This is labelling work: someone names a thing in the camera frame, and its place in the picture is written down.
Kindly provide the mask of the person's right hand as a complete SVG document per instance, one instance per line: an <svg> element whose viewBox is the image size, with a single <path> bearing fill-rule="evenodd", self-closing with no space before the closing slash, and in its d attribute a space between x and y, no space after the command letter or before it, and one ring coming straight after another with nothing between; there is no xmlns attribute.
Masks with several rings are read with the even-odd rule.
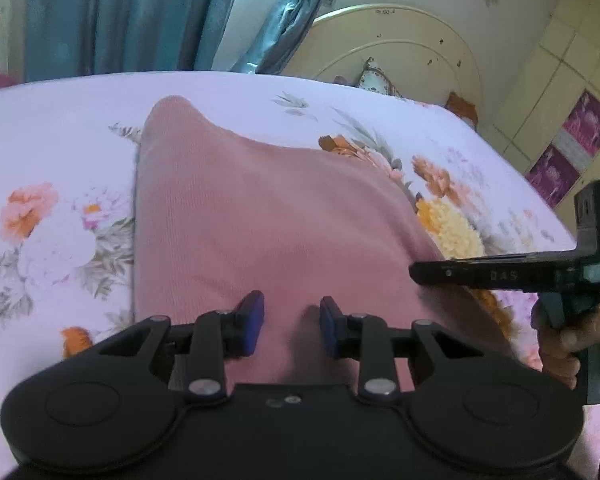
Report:
<svg viewBox="0 0 600 480"><path fill-rule="evenodd" d="M544 320L540 304L532 310L531 326L538 333L543 372L570 389L577 387L581 364L577 352L600 344L600 304L578 326L553 330Z"/></svg>

